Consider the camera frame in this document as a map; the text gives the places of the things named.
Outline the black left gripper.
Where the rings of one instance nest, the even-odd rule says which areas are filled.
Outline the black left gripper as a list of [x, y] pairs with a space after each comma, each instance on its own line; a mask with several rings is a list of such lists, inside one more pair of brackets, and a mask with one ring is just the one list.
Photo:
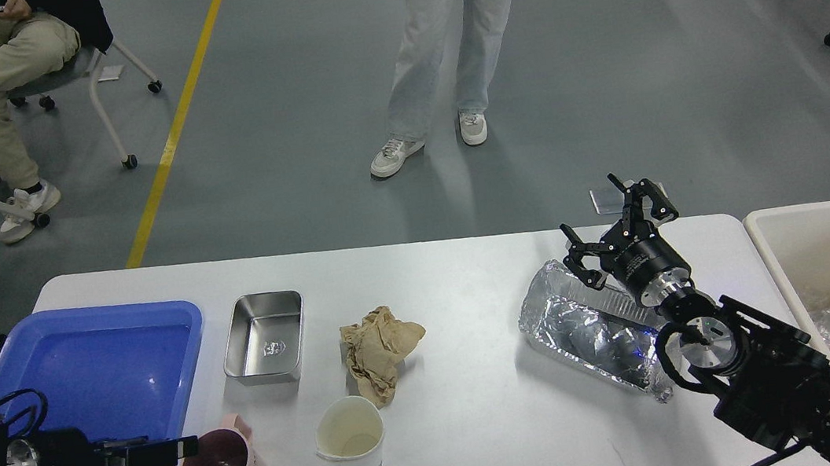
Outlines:
[[146, 436], [92, 441], [76, 427], [36, 432], [32, 440], [37, 466], [176, 466], [196, 456], [200, 444], [196, 435], [150, 443]]

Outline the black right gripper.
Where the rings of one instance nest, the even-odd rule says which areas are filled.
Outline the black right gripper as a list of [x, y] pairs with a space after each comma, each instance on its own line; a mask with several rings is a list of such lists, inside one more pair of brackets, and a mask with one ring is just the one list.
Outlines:
[[[679, 211], [650, 179], [623, 182], [611, 173], [607, 180], [622, 193], [620, 219], [600, 243], [584, 242], [569, 225], [559, 225], [568, 240], [565, 268], [596, 291], [611, 274], [641, 306], [658, 307], [693, 286], [690, 265], [658, 234], [661, 225], [680, 218]], [[600, 258], [603, 270], [585, 267], [588, 256]]]

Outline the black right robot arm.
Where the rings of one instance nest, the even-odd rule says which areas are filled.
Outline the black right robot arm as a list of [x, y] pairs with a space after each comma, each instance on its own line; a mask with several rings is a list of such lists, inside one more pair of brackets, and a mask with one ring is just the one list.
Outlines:
[[811, 448], [830, 463], [830, 361], [799, 328], [731, 296], [696, 288], [690, 265], [661, 235], [674, 204], [651, 180], [609, 181], [622, 193], [619, 220], [585, 242], [569, 225], [563, 264], [602, 289], [615, 277], [638, 305], [664, 318], [656, 358], [675, 385], [718, 399], [714, 416], [772, 455], [769, 466]]

